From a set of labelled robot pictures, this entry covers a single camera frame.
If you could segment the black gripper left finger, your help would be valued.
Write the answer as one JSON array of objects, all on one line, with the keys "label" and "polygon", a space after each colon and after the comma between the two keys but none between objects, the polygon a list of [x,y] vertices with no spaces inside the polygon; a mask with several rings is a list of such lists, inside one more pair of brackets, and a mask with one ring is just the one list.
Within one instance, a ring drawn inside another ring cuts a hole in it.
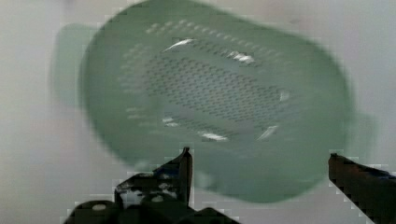
[{"label": "black gripper left finger", "polygon": [[189,206],[192,155],[181,153],[148,173],[138,173],[114,189],[114,199],[77,205],[64,224],[240,224],[207,207]]}]

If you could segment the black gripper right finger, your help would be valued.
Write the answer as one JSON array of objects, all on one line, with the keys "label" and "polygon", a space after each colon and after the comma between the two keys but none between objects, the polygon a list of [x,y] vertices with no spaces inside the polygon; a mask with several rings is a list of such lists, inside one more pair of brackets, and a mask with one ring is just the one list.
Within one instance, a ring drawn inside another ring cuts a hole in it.
[{"label": "black gripper right finger", "polygon": [[332,153],[329,179],[374,224],[395,224],[396,180],[389,172]]}]

